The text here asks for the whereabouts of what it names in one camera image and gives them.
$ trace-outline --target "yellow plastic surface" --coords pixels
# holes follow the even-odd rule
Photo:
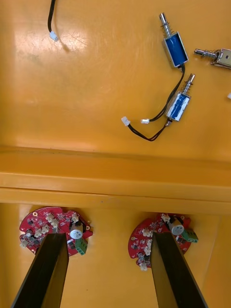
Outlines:
[[[34,209],[36,207],[30,205],[0,205],[2,308],[9,307],[14,300],[34,258],[28,249],[19,246],[20,221]],[[61,307],[80,301],[86,308],[130,305],[157,308],[151,270],[141,272],[128,255],[128,240],[132,231],[154,213],[93,208],[80,212],[91,221],[94,235],[89,238],[87,253],[84,256],[72,256],[69,260]],[[205,215],[192,215],[191,219],[199,242],[191,245],[185,255],[186,260],[209,307],[217,307],[213,299],[217,298],[218,302],[221,296],[224,305],[219,307],[225,307],[229,303],[231,270],[231,254],[227,245],[230,233],[224,227],[226,220]],[[223,229],[226,229],[228,236],[226,240],[221,234]]]
[[[88,253],[70,259],[62,307],[80,296],[86,308],[157,307],[150,271],[127,253],[149,212],[195,215],[199,244],[186,258],[209,307],[229,307],[231,221],[221,215],[231,214],[231,72],[193,51],[231,48],[231,2],[56,2],[57,43],[49,0],[1,3],[0,306],[33,259],[19,247],[20,220],[32,206],[60,205],[95,227]],[[162,47],[161,12],[188,53],[185,79],[196,77],[181,121],[147,142],[121,117],[148,136],[164,124],[140,123],[180,79]]]

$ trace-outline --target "white connector header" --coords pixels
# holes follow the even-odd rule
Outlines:
[[[128,126],[131,123],[126,116],[122,117],[121,121],[125,126]]]
[[[50,38],[53,39],[55,42],[59,40],[59,38],[57,37],[57,34],[54,33],[54,31],[50,32]]]
[[[149,119],[141,119],[141,123],[142,124],[148,124],[149,123]]]

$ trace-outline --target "electronic component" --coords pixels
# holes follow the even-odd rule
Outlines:
[[[22,232],[20,242],[25,241],[21,246],[27,244],[27,249],[35,254],[47,234],[65,233],[68,254],[76,255],[78,251],[70,231],[72,227],[77,226],[80,228],[83,239],[92,236],[89,223],[79,213],[73,210],[63,212],[62,208],[56,206],[39,208],[29,213],[20,224],[19,230]]]
[[[26,230],[26,237],[31,237],[32,234],[33,234],[32,230],[30,229]]]
[[[184,90],[180,91],[174,101],[172,101],[173,97],[175,96],[185,74],[185,65],[184,63],[188,61],[188,56],[185,51],[184,45],[182,43],[182,40],[180,38],[179,33],[173,33],[169,27],[169,23],[166,19],[166,16],[164,13],[161,13],[159,15],[160,20],[162,22],[162,28],[165,32],[165,39],[164,39],[164,48],[167,51],[167,55],[170,58],[170,62],[173,64],[174,67],[181,68],[182,76],[177,83],[177,85],[174,87],[172,92],[170,93],[169,97],[167,98],[167,101],[165,103],[165,106],[162,108],[162,110],[153,118],[151,119],[142,119],[141,123],[143,124],[149,124],[150,122],[154,122],[158,119],[160,119],[164,114],[167,116],[167,120],[164,124],[164,126],[155,133],[152,137],[148,138],[142,133],[140,133],[138,130],[136,130],[130,123],[130,121],[127,119],[126,116],[122,117],[121,120],[124,123],[125,126],[127,126],[131,132],[133,132],[135,135],[147,140],[147,141],[155,141],[160,134],[164,131],[166,127],[168,127],[173,120],[179,121],[180,117],[182,116],[182,113],[189,103],[190,96],[187,95],[187,92],[189,90],[190,85],[192,84],[192,80],[194,79],[195,75],[190,75],[189,80],[187,81],[187,84],[184,88]]]
[[[54,228],[57,228],[58,225],[59,225],[59,221],[56,220],[56,219],[53,219],[53,220],[51,221],[51,225],[52,225]]]
[[[73,223],[70,231],[70,237],[74,240],[78,240],[83,236],[83,224]]]
[[[53,17],[53,13],[54,13],[54,6],[55,6],[55,0],[51,0],[51,7],[50,7],[50,11],[49,11],[47,25],[48,25],[48,30],[49,30],[49,33],[50,33],[50,38],[53,39],[55,42],[57,42],[59,40],[58,36],[51,29],[51,22],[52,22],[52,17]]]
[[[38,238],[42,235],[41,229],[35,231],[35,237]]]
[[[43,226],[43,227],[42,227],[42,231],[41,231],[42,234],[46,234],[47,232],[49,232],[49,229],[50,229],[50,228],[48,227],[48,225]]]
[[[75,244],[73,242],[69,242],[68,245],[71,249],[75,249]]]
[[[173,222],[169,222],[168,226],[173,235],[180,235],[184,231],[184,226],[178,219],[174,219]]]
[[[187,242],[191,242],[191,243],[198,242],[198,237],[196,236],[196,233],[192,229],[184,230],[181,235]]]
[[[164,222],[163,218],[166,218],[167,221],[169,220],[171,224],[170,226],[179,227],[179,230],[181,231],[188,229],[191,222],[189,217],[170,213],[159,213],[155,218],[148,218],[141,222],[132,232],[128,242],[129,256],[132,259],[136,259],[136,264],[140,267],[141,264],[146,264],[148,268],[151,267],[150,253],[152,249],[151,247],[153,234],[155,232],[171,232],[168,222]],[[191,243],[183,239],[181,235],[173,236],[176,238],[180,250],[183,254],[185,254]]]
[[[195,49],[194,54],[201,55],[202,57],[211,58],[212,65],[231,69],[231,50],[230,49],[222,48],[216,51]]]
[[[176,33],[172,32],[169,23],[166,19],[165,13],[161,13],[159,17],[162,23],[162,28],[165,33],[163,45],[164,49],[167,52],[167,57],[169,58],[170,63],[174,67],[180,67],[181,64],[189,60],[184,45],[182,43],[181,37],[178,32]]]
[[[51,223],[54,219],[54,216],[52,215],[52,213],[47,213],[46,215],[46,220]]]
[[[88,247],[88,242],[85,241],[83,238],[76,240],[76,250],[81,255],[84,255],[86,253],[87,247]]]
[[[185,82],[184,88],[179,91],[175,97],[170,102],[167,111],[166,117],[168,119],[179,121],[186,106],[188,105],[191,96],[187,93],[189,92],[190,87],[193,85],[193,80],[195,78],[195,74],[190,74],[189,79]]]
[[[77,221],[78,221],[78,216],[76,215],[76,213],[74,213],[73,215],[72,215],[72,217],[71,217],[71,220],[74,222],[74,223],[76,223]]]

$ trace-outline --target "white capacitor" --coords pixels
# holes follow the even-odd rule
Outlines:
[[[32,230],[26,230],[26,237],[31,237],[32,234]]]
[[[182,224],[178,221],[178,219],[174,220],[173,223],[168,223],[168,226],[170,228],[170,231],[172,232],[173,235],[180,235],[184,231],[184,227]]]
[[[83,225],[76,226],[74,223],[71,227],[70,237],[74,240],[78,240],[83,236]]]

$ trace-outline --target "coil spring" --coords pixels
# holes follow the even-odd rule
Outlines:
[[[167,38],[167,32],[169,32],[170,35],[173,34],[173,30],[170,27],[168,22],[166,24],[162,25],[161,28],[162,28],[162,31],[164,32],[164,37],[165,38]]]
[[[217,50],[205,50],[205,54],[202,57],[214,58],[215,53],[217,53]]]
[[[180,89],[180,92],[184,92],[185,89],[186,89],[186,87],[187,87],[187,91],[186,91],[185,94],[189,94],[189,93],[190,93],[190,88],[191,88],[192,85],[193,85],[193,84],[192,84],[191,82],[185,81],[185,82],[184,82],[184,86],[182,86],[181,89]]]

